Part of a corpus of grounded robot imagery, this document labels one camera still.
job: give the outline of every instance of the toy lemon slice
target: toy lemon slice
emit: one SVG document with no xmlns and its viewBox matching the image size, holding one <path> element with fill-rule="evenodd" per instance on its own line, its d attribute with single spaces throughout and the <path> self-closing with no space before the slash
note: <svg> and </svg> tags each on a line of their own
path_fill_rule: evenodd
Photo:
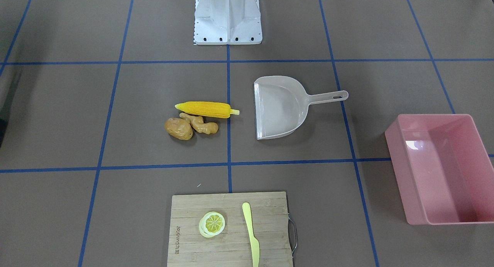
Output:
<svg viewBox="0 0 494 267">
<path fill-rule="evenodd" d="M 225 218 L 218 212 L 211 211 L 199 221 L 199 233 L 206 238 L 215 237 L 220 234 L 226 225 Z"/>
</svg>

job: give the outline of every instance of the yellow corn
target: yellow corn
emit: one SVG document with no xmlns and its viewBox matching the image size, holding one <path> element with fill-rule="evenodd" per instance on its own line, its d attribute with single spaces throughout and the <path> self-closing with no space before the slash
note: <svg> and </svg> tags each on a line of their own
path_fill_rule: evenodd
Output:
<svg viewBox="0 0 494 267">
<path fill-rule="evenodd" d="M 233 110 L 227 103 L 220 102 L 189 101 L 177 104 L 175 108 L 187 114 L 213 118 L 229 118 L 230 114 L 240 114 L 239 110 Z"/>
</svg>

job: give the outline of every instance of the yellow plastic knife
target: yellow plastic knife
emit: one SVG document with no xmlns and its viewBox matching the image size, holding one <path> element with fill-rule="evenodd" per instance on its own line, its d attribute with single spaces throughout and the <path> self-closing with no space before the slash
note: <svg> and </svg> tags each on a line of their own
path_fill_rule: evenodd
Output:
<svg viewBox="0 0 494 267">
<path fill-rule="evenodd" d="M 252 250 L 252 267 L 259 267 L 259 241 L 254 237 L 252 212 L 250 211 L 250 204 L 248 202 L 242 204 L 242 211 L 244 211 L 245 223 L 249 232 L 250 249 Z"/>
</svg>

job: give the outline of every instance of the blue tape line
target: blue tape line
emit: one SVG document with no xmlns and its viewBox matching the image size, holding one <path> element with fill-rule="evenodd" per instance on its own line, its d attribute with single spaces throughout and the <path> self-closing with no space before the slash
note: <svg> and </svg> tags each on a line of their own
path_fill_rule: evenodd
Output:
<svg viewBox="0 0 494 267">
<path fill-rule="evenodd" d="M 365 63 L 386 61 L 432 61 L 432 59 L 285 59 L 285 60 L 230 60 L 230 63 Z M 434 61 L 494 61 L 494 58 L 443 58 Z M 60 64 L 118 64 L 118 61 L 30 61 L 20 63 L 2 63 L 2 65 L 60 65 Z M 226 60 L 129 60 L 122 64 L 174 64 L 174 63 L 227 63 Z"/>
<path fill-rule="evenodd" d="M 127 39 L 127 31 L 129 30 L 130 16 L 132 14 L 132 6 L 134 5 L 134 0 L 130 0 L 129 12 L 127 14 L 127 22 L 125 23 L 125 30 L 123 32 L 122 46 L 120 47 L 120 56 L 118 58 L 117 70 L 115 73 L 115 80 L 113 81 L 112 96 L 110 98 L 110 105 L 108 106 L 108 113 L 106 116 L 105 130 L 103 132 L 103 139 L 101 141 L 101 149 L 99 153 L 98 166 L 96 169 L 96 174 L 94 176 L 94 184 L 91 193 L 90 207 L 88 209 L 88 218 L 86 219 L 86 226 L 84 228 L 83 243 L 81 244 L 81 253 L 79 255 L 78 267 L 82 267 L 84 260 L 84 253 L 86 248 L 86 243 L 88 241 L 88 234 L 91 225 L 92 210 L 94 207 L 94 199 L 96 197 L 96 190 L 98 188 L 99 174 L 101 170 L 101 163 L 103 162 L 103 154 L 105 151 L 106 137 L 108 135 L 108 128 L 110 126 L 110 118 L 112 116 L 113 101 L 115 100 L 115 92 L 117 90 L 118 76 L 120 74 L 120 66 L 122 65 L 122 57 L 124 56 L 125 40 Z"/>
<path fill-rule="evenodd" d="M 5 59 L 3 60 L 2 67 L 0 68 L 0 76 L 3 73 L 3 70 L 5 69 L 5 65 L 7 63 L 8 58 L 10 57 L 10 53 L 12 53 L 12 49 L 14 48 L 15 41 L 17 40 L 17 36 L 19 35 L 19 32 L 21 31 L 22 23 L 24 23 L 24 19 L 26 19 L 26 15 L 28 14 L 29 6 L 32 0 L 28 0 L 28 3 L 26 5 L 26 8 L 24 10 L 24 13 L 22 14 L 21 21 L 19 21 L 19 25 L 17 26 L 17 30 L 15 30 L 14 37 L 12 38 L 12 41 L 10 42 L 10 46 L 7 50 L 7 54 L 5 55 Z"/>
<path fill-rule="evenodd" d="M 391 161 L 391 158 L 361 158 L 355 159 L 356 162 L 382 162 L 382 161 Z"/>
<path fill-rule="evenodd" d="M 379 267 L 379 260 L 377 258 L 376 245 L 374 243 L 374 234 L 372 233 L 371 220 L 369 218 L 369 211 L 367 210 L 367 203 L 365 202 L 365 195 L 364 195 L 364 189 L 362 187 L 362 180 L 360 179 L 359 167 L 357 166 L 356 161 L 353 162 L 353 167 L 355 168 L 355 173 L 357 174 L 357 183 L 359 185 L 360 199 L 362 200 L 362 207 L 364 209 L 365 222 L 367 223 L 367 229 L 369 231 L 369 239 L 370 239 L 370 244 L 372 245 L 372 253 L 374 254 L 374 261 L 376 262 L 376 267 Z"/>
<path fill-rule="evenodd" d="M 231 63 L 328 63 L 330 59 L 254 59 L 232 60 Z"/>
<path fill-rule="evenodd" d="M 228 163 L 197 163 L 197 164 L 164 164 L 164 165 L 135 165 L 135 166 L 106 166 L 101 170 L 142 170 L 142 169 L 171 169 L 175 167 L 220 167 Z"/>
<path fill-rule="evenodd" d="M 252 162 L 232 162 L 231 165 L 252 166 L 252 165 L 321 164 L 321 163 L 349 163 L 349 162 L 353 162 L 353 159 L 252 161 Z"/>
<path fill-rule="evenodd" d="M 332 46 L 331 46 L 331 39 L 330 39 L 329 31 L 328 31 L 328 25 L 326 23 L 326 16 L 324 14 L 322 0 L 319 0 L 319 6 L 321 8 L 321 16 L 323 17 L 324 30 L 326 31 L 326 39 L 328 40 L 328 48 L 329 48 L 330 56 L 331 56 L 331 60 L 332 60 L 333 72 L 335 74 L 335 81 L 337 83 L 338 90 L 341 91 L 340 84 L 339 84 L 338 73 L 337 73 L 337 68 L 336 68 L 336 64 L 335 64 L 335 57 L 333 56 L 333 51 L 332 51 Z M 379 259 L 377 257 L 376 245 L 374 243 L 374 235 L 372 234 L 371 221 L 369 219 L 369 213 L 367 212 L 367 204 L 365 202 L 364 190 L 362 188 L 362 182 L 360 181 L 360 172 L 359 172 L 359 168 L 357 166 L 357 161 L 356 161 L 356 157 L 355 157 L 355 150 L 353 148 L 352 135 L 351 135 L 351 132 L 350 132 L 350 126 L 348 124 L 348 118 L 347 118 L 347 115 L 346 115 L 345 105 L 344 105 L 344 103 L 342 101 L 340 102 L 340 104 L 341 104 L 341 111 L 343 113 L 343 119 L 345 121 L 346 133 L 347 133 L 347 136 L 348 136 L 348 143 L 350 144 L 350 151 L 352 153 L 353 166 L 355 168 L 355 174 L 357 176 L 357 182 L 358 182 L 358 185 L 359 185 L 360 198 L 362 199 L 362 207 L 364 209 L 365 223 L 367 224 L 367 230 L 369 232 L 369 240 L 370 240 L 370 244 L 372 246 L 372 253 L 374 254 L 374 262 L 376 264 L 376 267 L 379 267 Z"/>
<path fill-rule="evenodd" d="M 118 64 L 118 61 L 46 61 L 46 62 L 25 62 L 6 63 L 6 65 L 57 65 L 57 64 Z"/>
<path fill-rule="evenodd" d="M 494 61 L 494 58 L 459 58 L 459 59 L 434 59 L 435 61 Z"/>
<path fill-rule="evenodd" d="M 357 162 L 391 161 L 391 158 L 356 158 Z M 252 165 L 285 165 L 285 164 L 319 164 L 319 163 L 349 163 L 353 159 L 321 159 L 321 160 L 286 160 L 286 161 L 245 161 L 245 162 L 218 162 L 218 163 L 192 163 L 192 164 L 158 164 L 158 165 L 128 165 L 128 166 L 101 166 L 102 171 L 109 170 L 142 170 L 142 169 L 172 169 L 176 167 L 224 167 L 252 166 Z M 22 172 L 76 172 L 95 171 L 98 167 L 47 167 L 44 169 L 4 169 L 0 174 L 12 174 Z"/>
<path fill-rule="evenodd" d="M 82 267 L 84 252 L 86 250 L 86 242 L 88 241 L 88 234 L 90 231 L 91 217 L 92 217 L 92 209 L 94 206 L 94 199 L 96 197 L 96 189 L 98 187 L 99 181 L 99 168 L 96 170 L 96 175 L 94 177 L 94 184 L 91 192 L 91 200 L 90 200 L 90 208 L 88 210 L 88 217 L 86 218 L 86 226 L 84 227 L 84 235 L 83 235 L 83 244 L 81 245 L 81 254 L 79 255 L 79 262 L 77 264 L 78 267 Z"/>
<path fill-rule="evenodd" d="M 373 62 L 373 61 L 431 61 L 431 59 L 333 59 L 336 63 L 353 63 L 353 62 Z"/>
<path fill-rule="evenodd" d="M 226 46 L 226 100 L 230 104 L 230 45 Z M 231 138 L 231 121 L 227 120 L 227 162 L 228 162 L 228 193 L 233 192 L 232 186 L 232 138 Z"/>
<path fill-rule="evenodd" d="M 427 53 L 429 53 L 429 57 L 432 60 L 432 65 L 434 66 L 434 70 L 436 71 L 437 78 L 439 79 L 439 82 L 441 83 L 441 87 L 443 88 L 444 95 L 446 96 L 446 100 L 448 101 L 448 104 L 450 105 L 451 112 L 455 114 L 455 108 L 453 107 L 453 104 L 451 103 L 450 100 L 450 95 L 448 95 L 448 91 L 446 90 L 446 86 L 444 86 L 443 79 L 441 78 L 441 74 L 439 74 L 439 70 L 437 68 L 436 62 L 434 61 L 434 57 L 432 56 L 432 52 L 429 48 L 429 44 L 427 44 L 427 40 L 425 40 L 425 35 L 422 32 L 422 28 L 420 28 L 420 24 L 418 23 L 417 16 L 415 15 L 415 12 L 413 11 L 413 7 L 411 6 L 410 0 L 406 0 L 408 3 L 408 6 L 411 11 L 411 15 L 413 16 L 413 19 L 415 20 L 415 24 L 417 25 L 418 31 L 420 32 L 420 36 L 422 37 L 422 40 L 424 41 L 425 44 L 425 49 L 427 49 Z"/>
<path fill-rule="evenodd" d="M 226 63 L 226 60 L 125 60 L 122 64 L 166 63 Z"/>
<path fill-rule="evenodd" d="M 0 174 L 13 174 L 21 172 L 75 172 L 95 171 L 97 167 L 46 167 L 44 169 L 8 169 L 0 170 Z"/>
</svg>

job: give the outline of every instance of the white dustpan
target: white dustpan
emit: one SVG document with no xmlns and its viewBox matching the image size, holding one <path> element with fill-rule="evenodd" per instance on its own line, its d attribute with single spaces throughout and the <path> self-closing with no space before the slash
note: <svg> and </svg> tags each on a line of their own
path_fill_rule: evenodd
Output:
<svg viewBox="0 0 494 267">
<path fill-rule="evenodd" d="M 347 91 L 308 95 L 288 76 L 265 76 L 254 82 L 257 139 L 290 135 L 307 117 L 309 105 L 347 100 Z"/>
</svg>

